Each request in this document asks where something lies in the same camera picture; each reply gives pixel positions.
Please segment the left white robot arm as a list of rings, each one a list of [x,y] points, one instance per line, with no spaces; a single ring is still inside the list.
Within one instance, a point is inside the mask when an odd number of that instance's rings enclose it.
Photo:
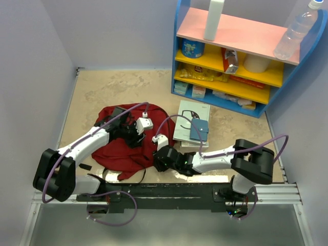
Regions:
[[[47,149],[40,158],[33,187],[42,192],[43,203],[66,201],[71,195],[89,195],[95,201],[106,196],[106,182],[95,175],[79,176],[80,164],[96,150],[116,139],[123,139],[128,147],[141,146],[145,131],[153,123],[147,112],[134,119],[131,111],[115,107],[111,115],[96,122],[82,137],[57,150]]]

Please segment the red backpack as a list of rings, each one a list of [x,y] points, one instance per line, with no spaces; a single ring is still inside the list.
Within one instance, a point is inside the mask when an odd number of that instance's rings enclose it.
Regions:
[[[144,140],[131,147],[131,141],[119,137],[92,153],[92,158],[97,163],[108,170],[120,172],[117,177],[119,181],[128,179],[154,164],[153,152],[157,150],[157,146],[152,142],[152,137],[168,117],[167,112],[154,104],[142,105],[125,114],[126,121],[123,126],[132,128],[145,108],[148,108],[147,114],[153,123],[153,129],[145,131]]]

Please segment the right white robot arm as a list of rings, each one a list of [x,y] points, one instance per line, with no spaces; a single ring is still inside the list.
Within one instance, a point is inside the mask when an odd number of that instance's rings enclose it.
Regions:
[[[241,201],[256,184],[270,185],[273,181],[274,152],[245,139],[219,151],[180,153],[175,148],[161,146],[153,154],[158,172],[172,169],[184,176],[200,175],[215,170],[237,172],[231,180],[228,195]]]

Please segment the blue wallet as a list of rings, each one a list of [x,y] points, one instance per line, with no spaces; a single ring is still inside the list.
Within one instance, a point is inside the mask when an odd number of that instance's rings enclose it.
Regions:
[[[190,139],[196,141],[207,141],[209,133],[209,123],[207,120],[194,118],[190,129]]]

